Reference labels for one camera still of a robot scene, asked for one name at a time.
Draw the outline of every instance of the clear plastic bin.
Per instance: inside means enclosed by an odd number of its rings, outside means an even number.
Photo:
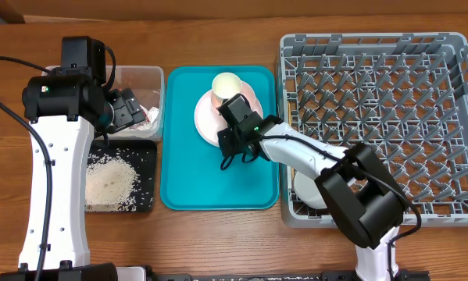
[[[109,79],[112,66],[106,67],[107,80]],[[126,128],[110,136],[114,139],[148,139],[161,141],[163,138],[164,125],[164,72],[158,66],[116,66],[116,77],[113,89],[131,88],[141,106],[148,111],[156,108],[158,113],[152,121],[150,128],[145,130],[134,130]]]

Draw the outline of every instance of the teal tray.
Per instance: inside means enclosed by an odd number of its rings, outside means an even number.
[[[279,165],[259,158],[235,157],[220,170],[218,147],[208,144],[194,125],[197,101],[222,72],[237,74],[255,91],[263,114],[276,114],[273,74],[262,66],[195,66],[168,77],[164,115],[161,199],[174,210],[253,210],[273,206],[279,197]]]

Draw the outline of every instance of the plastic crate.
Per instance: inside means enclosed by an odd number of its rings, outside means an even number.
[[[457,33],[289,34],[277,64],[279,115],[300,133],[384,161],[424,226],[468,226],[468,44]],[[291,227],[335,227],[293,191],[281,169]],[[362,188],[361,183],[352,187]],[[412,212],[404,224],[414,224]]]
[[[109,80],[111,66],[106,67],[106,76]],[[113,89],[131,88],[140,105],[147,110],[157,108],[157,114],[152,126],[147,130],[131,130],[127,128],[110,135],[111,139],[147,139],[161,141],[164,126],[164,72],[158,66],[116,66],[116,76]]]

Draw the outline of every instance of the wooden table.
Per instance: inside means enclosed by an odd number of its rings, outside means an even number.
[[[118,64],[161,66],[166,75],[197,65],[274,71],[285,34],[401,31],[458,31],[468,39],[468,15],[8,25],[0,26],[0,55],[56,65],[62,37],[89,35],[109,45]],[[23,114],[22,90],[38,74],[0,62],[1,101]],[[0,272],[16,269],[23,246],[31,159],[28,134],[0,110]],[[160,165],[156,178],[159,187]],[[338,230],[290,229],[279,203],[258,212],[175,212],[157,200],[150,214],[87,214],[86,226],[93,263],[149,264],[158,273],[304,273],[356,263],[352,243]],[[422,229],[398,242],[397,260],[402,268],[430,270],[433,280],[468,280],[468,228]]]

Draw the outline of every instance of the dish rack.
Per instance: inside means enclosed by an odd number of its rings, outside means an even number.
[[[289,34],[277,64],[279,116],[330,144],[371,146],[423,226],[468,226],[468,44],[457,33]],[[284,222],[335,227],[280,173]],[[364,182],[351,188],[360,190]],[[416,223],[411,212],[404,224]]]

